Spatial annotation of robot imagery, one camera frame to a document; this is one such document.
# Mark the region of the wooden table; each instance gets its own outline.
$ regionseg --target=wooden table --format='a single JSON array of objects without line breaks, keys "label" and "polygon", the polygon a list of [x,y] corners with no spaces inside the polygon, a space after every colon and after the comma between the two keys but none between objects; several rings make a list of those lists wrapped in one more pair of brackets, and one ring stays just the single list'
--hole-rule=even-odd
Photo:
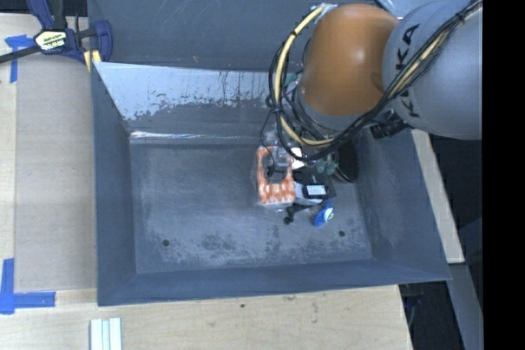
[{"label": "wooden table", "polygon": [[[85,25],[85,19],[81,20],[81,24]],[[11,51],[3,42],[7,36],[31,36],[38,31],[39,23],[32,16],[0,14],[0,54]],[[78,69],[75,68],[75,71],[80,72],[77,76],[87,79],[87,75],[82,76],[81,73],[85,70],[73,61],[40,54],[20,60],[19,72],[24,77],[23,72],[26,71],[27,76],[30,69],[46,72],[61,66],[76,66]],[[41,285],[51,282],[53,285],[55,279],[61,286],[56,288],[54,308],[17,310],[13,316],[0,316],[0,349],[87,349],[89,321],[111,317],[121,318],[125,350],[412,348],[396,285],[257,298],[98,307],[95,275],[90,269],[94,264],[93,224],[86,226],[85,223],[75,222],[75,216],[71,216],[71,213],[79,213],[75,203],[82,202],[81,198],[85,198],[86,191],[92,192],[93,185],[87,183],[86,191],[74,193],[61,189],[60,185],[61,182],[71,181],[71,177],[85,175],[82,171],[79,174],[75,165],[85,165],[89,159],[86,161],[85,156],[77,156],[79,161],[75,161],[74,157],[54,159],[55,151],[46,130],[32,132],[32,139],[38,147],[35,146],[34,155],[24,161],[33,161],[36,166],[45,168],[46,179],[51,177],[55,182],[56,188],[51,196],[55,204],[50,203],[48,194],[38,208],[42,213],[39,217],[24,209],[26,197],[16,190],[16,180],[25,180],[23,177],[32,172],[30,168],[19,167],[19,171],[24,172],[16,173],[16,132],[17,128],[21,128],[16,123],[17,84],[9,83],[10,68],[9,64],[0,66],[0,260],[15,257],[15,262],[20,263],[18,266],[21,268],[16,270],[15,276],[16,291],[28,292],[32,285],[38,289],[39,282]],[[72,92],[66,93],[66,86],[55,85],[52,96],[49,96],[49,90],[42,91],[42,97],[35,92],[36,103],[41,100],[45,109],[46,101],[54,101],[52,109],[64,111],[68,104],[61,100],[61,95],[75,95],[74,85],[78,88],[78,80],[63,82],[66,83],[71,84]],[[53,118],[42,112],[40,117]],[[59,134],[67,135],[71,134],[68,124],[78,124],[78,121],[75,123],[70,118],[64,124],[55,129]],[[447,259],[449,262],[462,262],[463,254],[428,136],[417,131],[413,134]],[[37,190],[32,194],[38,197],[43,191]],[[61,194],[70,196],[64,202]],[[78,217],[84,220],[88,212],[89,218],[93,219],[94,207],[82,203],[85,209]],[[71,241],[71,236],[76,234],[82,240],[76,244],[76,253],[72,257],[67,241]],[[79,275],[79,270],[86,270],[85,267],[89,268],[91,275]]]}]

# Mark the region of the yellow cable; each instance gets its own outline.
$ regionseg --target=yellow cable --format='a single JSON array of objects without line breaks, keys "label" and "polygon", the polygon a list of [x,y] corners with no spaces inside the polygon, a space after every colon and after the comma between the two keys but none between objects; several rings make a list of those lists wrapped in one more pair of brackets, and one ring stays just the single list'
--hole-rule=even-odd
[{"label": "yellow cable", "polygon": [[[294,43],[295,39],[297,38],[297,35],[304,29],[306,25],[308,25],[312,20],[314,20],[318,15],[324,11],[325,7],[320,6],[314,9],[310,14],[304,18],[299,25],[295,28],[295,30],[290,34],[288,39],[285,41],[285,44],[282,48],[281,55],[279,56],[279,60],[277,61],[276,66],[276,74],[275,74],[275,80],[273,85],[274,95],[276,96],[274,98],[275,102],[278,102],[278,98],[281,95],[281,74],[282,70],[285,64],[285,59],[288,56],[288,51],[291,48],[291,45]],[[325,146],[329,144],[333,139],[325,139],[325,140],[309,140],[305,139],[303,137],[298,136],[292,128],[288,125],[284,117],[281,116],[281,125],[285,129],[286,133],[295,140],[298,143],[307,144],[308,146]]]}]

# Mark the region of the wooden board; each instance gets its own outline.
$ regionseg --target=wooden board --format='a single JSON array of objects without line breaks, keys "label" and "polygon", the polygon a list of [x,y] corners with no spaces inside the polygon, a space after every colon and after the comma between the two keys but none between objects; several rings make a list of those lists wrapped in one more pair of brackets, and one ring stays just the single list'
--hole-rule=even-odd
[{"label": "wooden board", "polygon": [[0,349],[89,348],[92,318],[120,317],[124,350],[412,349],[395,286],[97,308],[94,290],[0,317]]}]

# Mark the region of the blue object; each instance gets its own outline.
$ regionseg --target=blue object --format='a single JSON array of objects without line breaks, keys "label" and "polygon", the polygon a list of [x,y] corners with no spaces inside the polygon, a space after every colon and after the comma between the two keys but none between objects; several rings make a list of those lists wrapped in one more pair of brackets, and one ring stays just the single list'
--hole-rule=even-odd
[{"label": "blue object", "polygon": [[[69,57],[85,64],[85,48],[79,46],[74,30],[67,28],[66,19],[62,16],[63,0],[26,0],[31,15],[35,16],[43,31],[58,30],[66,34],[66,47],[63,50],[42,51],[43,54],[58,54]],[[100,57],[107,61],[112,54],[113,43],[111,29],[107,21],[96,21],[94,28],[98,37],[98,52]]]},{"label": "blue object", "polygon": [[14,293],[14,274],[14,258],[4,260],[0,287],[0,314],[12,315],[15,309],[55,306],[55,292]]},{"label": "blue object", "polygon": [[315,216],[315,219],[313,220],[313,224],[317,227],[323,226],[332,217],[334,217],[334,207],[331,205],[331,200],[328,198],[328,200],[326,201],[325,208],[323,208],[317,214],[317,216]]},{"label": "blue object", "polygon": [[[16,35],[14,37],[7,37],[6,44],[11,47],[12,51],[15,52],[19,48],[27,48],[34,46],[34,40],[27,35]],[[16,82],[18,79],[18,61],[15,59],[11,62],[11,76],[9,82]]]},{"label": "blue object", "polygon": [[55,25],[55,20],[49,9],[48,0],[25,0],[31,15],[35,16],[43,30],[50,30]]}]

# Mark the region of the blue clamp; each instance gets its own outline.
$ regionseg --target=blue clamp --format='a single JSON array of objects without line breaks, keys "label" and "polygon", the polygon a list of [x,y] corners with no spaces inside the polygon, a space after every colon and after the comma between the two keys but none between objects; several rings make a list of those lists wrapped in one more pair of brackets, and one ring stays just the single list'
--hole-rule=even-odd
[{"label": "blue clamp", "polygon": [[104,61],[109,60],[113,42],[109,23],[106,20],[94,22],[94,30],[82,31],[77,34],[74,30],[67,28],[67,21],[63,14],[63,0],[26,0],[26,2],[31,15],[35,16],[42,26],[42,31],[34,37],[37,44],[41,46],[39,38],[42,34],[45,36],[48,34],[61,36],[59,40],[61,45],[55,46],[53,44],[48,49],[41,48],[40,52],[43,54],[59,54],[85,64],[84,53],[86,50],[80,46],[81,35],[97,35],[100,57]]},{"label": "blue clamp", "polygon": [[14,293],[14,273],[15,260],[4,260],[0,286],[0,314],[12,315],[15,309],[55,306],[55,292]]},{"label": "blue clamp", "polygon": [[[34,40],[27,35],[16,35],[14,37],[7,37],[6,44],[11,47],[13,52],[18,51],[19,48],[27,48],[34,46]],[[11,62],[11,76],[10,83],[16,82],[18,79],[18,61],[15,59]]]}]

